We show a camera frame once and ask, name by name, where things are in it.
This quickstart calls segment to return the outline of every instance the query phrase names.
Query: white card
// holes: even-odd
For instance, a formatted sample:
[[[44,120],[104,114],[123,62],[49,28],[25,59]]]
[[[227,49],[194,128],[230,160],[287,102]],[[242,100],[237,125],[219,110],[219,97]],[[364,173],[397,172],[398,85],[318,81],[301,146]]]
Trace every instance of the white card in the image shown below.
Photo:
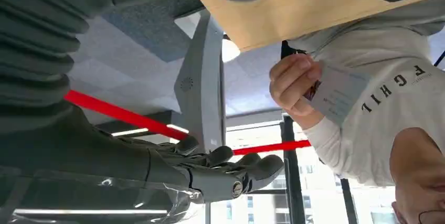
[[[322,63],[322,76],[304,97],[309,104],[335,124],[346,116],[369,83],[370,76],[352,68]]]

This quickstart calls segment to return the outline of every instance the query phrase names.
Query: ear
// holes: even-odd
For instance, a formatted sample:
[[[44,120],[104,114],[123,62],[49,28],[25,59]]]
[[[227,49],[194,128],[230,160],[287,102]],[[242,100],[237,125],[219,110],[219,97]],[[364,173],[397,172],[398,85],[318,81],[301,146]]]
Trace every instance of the ear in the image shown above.
[[[400,224],[408,224],[408,222],[404,219],[404,217],[402,216],[399,207],[397,205],[397,202],[394,201],[391,206],[394,209],[394,213],[396,214],[397,220],[399,221]]]

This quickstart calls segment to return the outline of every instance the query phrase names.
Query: fingers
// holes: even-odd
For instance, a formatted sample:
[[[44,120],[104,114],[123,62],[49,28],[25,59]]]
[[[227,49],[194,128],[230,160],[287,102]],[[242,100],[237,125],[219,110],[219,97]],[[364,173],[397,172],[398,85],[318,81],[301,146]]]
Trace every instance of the fingers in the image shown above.
[[[280,75],[282,75],[287,69],[289,69],[294,64],[294,62],[302,58],[307,59],[308,56],[305,54],[297,54],[297,55],[290,55],[282,59],[270,70],[269,73],[270,80],[276,81]]]
[[[313,110],[314,109],[311,106],[309,106],[305,101],[298,100],[290,110],[287,110],[287,112],[290,115],[308,115]]]
[[[315,81],[321,75],[320,66],[315,63],[314,67],[306,72],[304,75],[296,79],[290,86],[285,89],[280,95],[280,101],[283,103],[283,107],[291,109],[306,93],[306,91],[314,85]]]
[[[310,69],[311,64],[307,57],[299,57],[287,70],[273,81],[274,84],[271,92],[275,96],[283,93],[297,78]]]
[[[296,70],[294,66],[289,68],[278,80],[270,85],[270,92],[275,102],[286,110],[302,108],[305,102],[299,102],[306,91],[321,76],[319,63],[312,63],[312,67],[306,71]]]

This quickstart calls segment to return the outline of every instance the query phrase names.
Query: red strap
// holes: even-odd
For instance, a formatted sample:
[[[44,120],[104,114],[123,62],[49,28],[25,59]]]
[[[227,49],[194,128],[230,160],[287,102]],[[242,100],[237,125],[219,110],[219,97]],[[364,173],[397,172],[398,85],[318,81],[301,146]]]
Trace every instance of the red strap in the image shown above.
[[[249,147],[249,148],[242,148],[238,150],[234,150],[235,155],[246,155],[249,153],[260,153],[260,152],[271,152],[271,151],[288,151],[288,150],[294,150],[296,148],[304,148],[304,147],[310,147],[311,144],[308,140],[301,140],[296,142],[286,142],[286,143],[279,143],[279,144],[269,144],[269,145],[263,145],[263,146],[256,146],[256,147]]]
[[[74,90],[68,92],[68,94],[65,96],[65,100],[86,109],[118,119],[122,122],[129,123],[140,128],[147,128],[150,132],[162,134],[177,140],[182,140],[187,137],[186,133],[169,128],[167,125],[147,118],[146,116],[138,115]]]
[[[164,136],[171,137],[177,140],[182,140],[188,136],[186,133],[182,131],[169,128],[167,127],[167,125],[157,122],[153,119],[138,115],[131,111],[125,110],[113,104],[109,104],[107,102],[101,101],[97,98],[91,97],[86,94],[82,94],[74,90],[68,92],[68,94],[65,96],[65,100],[70,101],[86,109],[96,111],[101,114],[118,119],[122,122],[129,123],[140,128],[147,128],[150,132],[162,134]],[[303,140],[297,142],[287,142],[280,144],[270,144],[264,146],[242,148],[234,150],[234,154],[246,155],[249,153],[260,153],[260,152],[270,152],[270,151],[280,151],[280,150],[286,151],[308,146],[311,146],[309,141]]]

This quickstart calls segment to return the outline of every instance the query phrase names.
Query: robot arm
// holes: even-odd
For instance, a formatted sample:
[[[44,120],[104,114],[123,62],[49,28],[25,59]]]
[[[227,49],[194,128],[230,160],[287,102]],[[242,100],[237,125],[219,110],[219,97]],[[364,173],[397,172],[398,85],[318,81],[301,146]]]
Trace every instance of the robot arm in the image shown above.
[[[193,202],[236,198],[282,170],[276,156],[227,163],[229,148],[200,153],[195,138],[115,138],[63,100],[86,19],[139,1],[0,0],[0,223],[176,222]]]

